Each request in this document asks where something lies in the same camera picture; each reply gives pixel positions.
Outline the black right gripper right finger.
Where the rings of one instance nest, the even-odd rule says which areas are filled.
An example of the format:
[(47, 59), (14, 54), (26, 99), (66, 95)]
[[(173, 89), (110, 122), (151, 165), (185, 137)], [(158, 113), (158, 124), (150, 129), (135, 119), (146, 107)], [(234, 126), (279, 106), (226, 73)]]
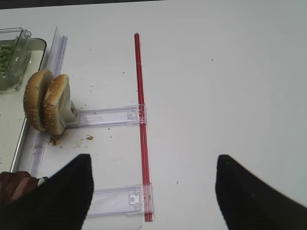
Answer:
[(305, 230), (307, 208), (275, 190), (229, 155), (217, 159), (215, 193), (229, 230)]

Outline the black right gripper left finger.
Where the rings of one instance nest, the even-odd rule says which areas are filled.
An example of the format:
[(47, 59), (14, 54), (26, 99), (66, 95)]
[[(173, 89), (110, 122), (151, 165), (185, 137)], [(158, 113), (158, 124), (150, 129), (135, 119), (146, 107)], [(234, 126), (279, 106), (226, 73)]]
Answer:
[(19, 199), (0, 207), (2, 230), (80, 230), (93, 193), (92, 160), (80, 154)]

